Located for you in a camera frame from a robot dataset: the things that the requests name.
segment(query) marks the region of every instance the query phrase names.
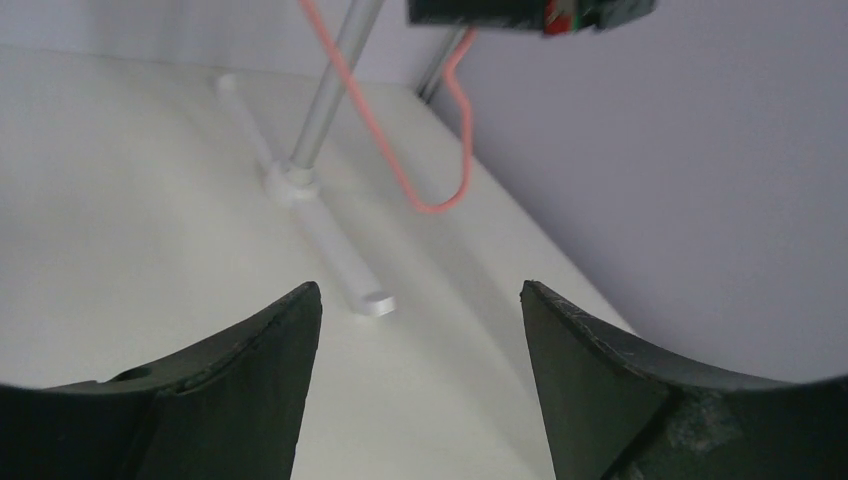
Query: orange cable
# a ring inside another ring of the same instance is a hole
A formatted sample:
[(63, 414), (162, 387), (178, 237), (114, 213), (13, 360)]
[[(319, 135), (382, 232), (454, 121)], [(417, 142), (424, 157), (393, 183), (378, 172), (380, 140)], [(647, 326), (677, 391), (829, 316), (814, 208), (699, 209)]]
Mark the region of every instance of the orange cable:
[(450, 90), (454, 100), (459, 106), (460, 112), (462, 113), (462, 182), (459, 185), (459, 189), (457, 189), (456, 193), (450, 199), (444, 203), (432, 205), (424, 203), (412, 187), (412, 184), (406, 176), (406, 173), (403, 171), (403, 167), (401, 167), (394, 150), (392, 150), (392, 147), (389, 145), (389, 141), (386, 139), (383, 129), (380, 128), (380, 124), (377, 123), (374, 113), (368, 107), (368, 102), (362, 94), (359, 83), (355, 78), (353, 78), (353, 73), (350, 71), (347, 59), (344, 58), (344, 55), (342, 55), (339, 51), (335, 40), (327, 30), (327, 27), (321, 18), (321, 12), (318, 11), (318, 8), (312, 0), (299, 0), (299, 2), (307, 19), (315, 29), (315, 33), (321, 40), (321, 43), (324, 46), (324, 51), (327, 53), (327, 56), (330, 57), (330, 62), (336, 69), (339, 78), (341, 78), (342, 82), (345, 84), (345, 88), (347, 88), (348, 95), (350, 96), (353, 105), (356, 107), (360, 117), (362, 117), (362, 120), (371, 131), (371, 135), (374, 137), (374, 142), (377, 144), (377, 147), (380, 149), (383, 157), (385, 157), (386, 161), (389, 163), (392, 171), (394, 171), (398, 183), (400, 183), (403, 192), (406, 194), (407, 198), (409, 198), (409, 201), (415, 209), (422, 213), (442, 213), (459, 204), (463, 197), (465, 197), (466, 193), (468, 193), (468, 187), (471, 184), (471, 167), (474, 164), (472, 160), (474, 113), (471, 109), (471, 102), (468, 100), (468, 97), (462, 90), (459, 81), (456, 79), (456, 67), (459, 65), (462, 57), (464, 57), (471, 48), (471, 44), (474, 42), (477, 32), (474, 29), (468, 30), (462, 41), (456, 47), (456, 50), (454, 50), (451, 57), (445, 63), (444, 73), (442, 73), (445, 85), (447, 85), (448, 90)]

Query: light gray wall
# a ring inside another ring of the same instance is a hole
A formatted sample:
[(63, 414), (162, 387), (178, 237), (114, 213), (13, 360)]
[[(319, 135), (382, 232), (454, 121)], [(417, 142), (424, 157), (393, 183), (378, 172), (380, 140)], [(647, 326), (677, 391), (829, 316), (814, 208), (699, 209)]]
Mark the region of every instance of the light gray wall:
[(644, 337), (774, 378), (848, 373), (848, 2), (485, 33), (461, 79), (478, 156)]
[[(335, 31), (350, 0), (315, 3)], [(387, 0), (356, 73), (413, 85), (444, 34)], [(327, 63), (295, 0), (0, 0), (0, 44), (306, 75)]]

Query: white plastic mount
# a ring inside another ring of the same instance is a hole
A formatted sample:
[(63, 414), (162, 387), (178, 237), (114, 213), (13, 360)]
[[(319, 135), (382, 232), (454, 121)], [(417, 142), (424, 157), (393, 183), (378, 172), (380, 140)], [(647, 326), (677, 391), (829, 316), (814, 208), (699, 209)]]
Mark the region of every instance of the white plastic mount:
[(288, 161), (273, 159), (253, 115), (238, 95), (235, 76), (221, 76), (215, 88), (224, 108), (241, 124), (257, 150), (259, 161), (265, 169), (265, 191), (275, 202), (295, 212), (298, 221), (339, 279), (350, 308), (355, 313), (370, 317), (379, 317), (394, 311), (394, 296), (383, 289), (368, 264), (339, 227), (333, 214), (321, 200), (318, 183), (311, 178), (311, 172), (298, 171), (296, 168), (290, 168)]

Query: silver metal pole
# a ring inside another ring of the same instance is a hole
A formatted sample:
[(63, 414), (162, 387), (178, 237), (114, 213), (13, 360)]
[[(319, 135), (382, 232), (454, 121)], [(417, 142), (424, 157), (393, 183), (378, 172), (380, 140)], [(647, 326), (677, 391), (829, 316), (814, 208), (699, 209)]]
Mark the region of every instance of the silver metal pole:
[(421, 79), (421, 83), (418, 84), (418, 88), (415, 90), (418, 96), (424, 100), (424, 103), (430, 103), (433, 100), (433, 96), (442, 82), (442, 70), (445, 67), (445, 62), (447, 62), (450, 54), (456, 49), (456, 46), (459, 45), (459, 42), (462, 41), (462, 37), (467, 30), (467, 27), (451, 30), (447, 37), (445, 37), (442, 45), (439, 46), (436, 56), (433, 57), (433, 61), (427, 67), (424, 78)]
[[(374, 27), (384, 0), (353, 0), (347, 11), (336, 45), (347, 59), (351, 70), (359, 61), (365, 42)], [(295, 168), (311, 170), (315, 166), (318, 150), (330, 130), (330, 124), (344, 94), (344, 85), (330, 63), (321, 77), (318, 92), (303, 124), (303, 130), (294, 147), (291, 163)]]

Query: white table surface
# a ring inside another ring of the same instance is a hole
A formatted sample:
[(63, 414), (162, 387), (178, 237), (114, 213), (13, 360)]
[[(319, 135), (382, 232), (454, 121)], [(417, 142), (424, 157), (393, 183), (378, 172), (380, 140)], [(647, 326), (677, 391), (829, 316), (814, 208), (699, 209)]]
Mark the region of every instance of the white table surface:
[[(541, 280), (627, 325), (479, 165), (465, 202), (415, 213), (345, 103), (324, 196), (399, 310), (348, 312), (259, 187), (215, 71), (0, 48), (0, 381), (107, 380), (241, 321), (307, 280), (324, 320), (295, 479), (551, 479), (518, 294)], [(315, 79), (240, 74), (293, 144)], [(366, 89), (426, 198), (459, 143), (407, 89)]]

